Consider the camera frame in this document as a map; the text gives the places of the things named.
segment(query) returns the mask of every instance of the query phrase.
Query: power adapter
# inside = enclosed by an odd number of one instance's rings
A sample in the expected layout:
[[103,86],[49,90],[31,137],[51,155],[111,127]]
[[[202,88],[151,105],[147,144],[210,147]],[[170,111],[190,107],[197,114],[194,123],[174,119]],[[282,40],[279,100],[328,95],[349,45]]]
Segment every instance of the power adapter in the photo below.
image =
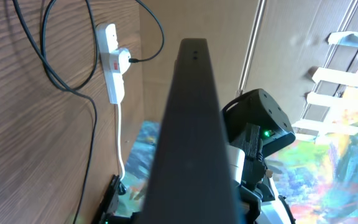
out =
[[126,48],[118,48],[114,24],[98,25],[96,36],[110,103],[119,104],[125,95],[122,75],[131,65],[129,63],[131,53]]

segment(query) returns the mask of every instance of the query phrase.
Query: wooden floor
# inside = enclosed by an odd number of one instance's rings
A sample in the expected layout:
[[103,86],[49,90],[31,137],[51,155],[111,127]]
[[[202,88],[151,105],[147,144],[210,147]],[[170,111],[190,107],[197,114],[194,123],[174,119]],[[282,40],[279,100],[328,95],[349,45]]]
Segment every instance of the wooden floor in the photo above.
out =
[[[39,43],[48,1],[19,0]],[[95,23],[115,23],[120,46],[140,58],[139,5],[131,0],[92,0]],[[47,57],[70,86],[90,73],[94,42],[86,3],[58,0],[47,27]],[[124,75],[122,103],[124,160],[143,121],[142,65]],[[77,223],[89,223],[113,174],[118,173],[114,137],[116,108],[109,104],[101,64],[80,90],[94,98],[99,123]],[[93,109],[58,91],[30,46],[12,2],[0,1],[0,223],[70,223],[75,214],[88,159]]]

